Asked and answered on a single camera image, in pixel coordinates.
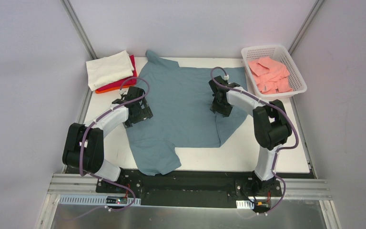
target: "orange folded cloth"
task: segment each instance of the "orange folded cloth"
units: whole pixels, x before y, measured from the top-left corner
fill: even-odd
[[[261,57],[248,61],[257,88],[262,94],[292,92],[288,82],[290,72],[285,64],[274,61],[270,57]]]

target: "laundry basket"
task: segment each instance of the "laundry basket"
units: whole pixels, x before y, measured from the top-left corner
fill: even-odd
[[[241,51],[244,59],[245,69],[247,75],[250,78],[250,82],[253,87],[254,94],[265,100],[274,100],[281,98],[288,98],[295,94],[299,94],[306,91],[306,84],[298,68],[296,67],[293,59],[288,53],[287,49],[282,45],[263,45],[263,46],[252,46],[244,48]],[[294,90],[293,92],[284,92],[276,94],[262,94],[258,89],[256,82],[254,81],[252,72],[250,71],[248,61],[259,59],[260,57],[269,56],[272,60],[279,61],[286,65],[287,70],[290,72],[288,81],[290,87]]]

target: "white towel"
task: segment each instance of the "white towel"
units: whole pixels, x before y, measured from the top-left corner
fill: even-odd
[[[87,61],[88,86],[94,91],[115,81],[132,76],[134,67],[127,51],[101,59]]]

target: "white wall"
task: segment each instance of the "white wall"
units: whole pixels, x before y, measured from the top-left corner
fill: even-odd
[[[366,0],[329,0],[293,54],[308,90],[296,97],[320,178],[345,229],[366,228]]]
[[[36,226],[88,54],[59,0],[0,0],[0,229]]]
[[[289,48],[315,0],[71,0],[99,57],[240,58],[252,45]]]

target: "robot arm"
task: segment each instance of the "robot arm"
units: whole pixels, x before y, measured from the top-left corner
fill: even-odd
[[[104,159],[103,140],[121,123],[124,123],[125,127],[131,127],[133,124],[153,116],[145,98],[115,109],[120,104],[136,99],[143,94],[143,89],[130,87],[127,94],[122,95],[121,99],[113,101],[109,109],[106,109],[96,118],[84,124],[72,124],[68,130],[62,162],[71,167],[79,168],[80,151],[83,146],[83,170],[110,181],[116,181],[121,169]],[[82,142],[87,126],[92,123],[94,125],[91,126],[86,141]]]
[[[229,84],[222,77],[215,77],[215,80],[226,86],[245,91],[236,83]],[[275,181],[272,173],[273,163],[275,162],[276,150],[282,144],[287,142],[287,138],[291,135],[292,130],[286,119],[277,110],[262,105],[251,97],[239,92],[238,90],[228,90],[219,87],[211,80],[209,85],[213,91],[213,104],[211,111],[218,112],[223,116],[229,116],[232,107],[237,106],[245,110],[254,121],[254,135],[260,145],[259,158],[254,170],[252,192],[257,193]],[[281,101],[275,100],[271,104],[281,108],[284,112],[284,105]]]

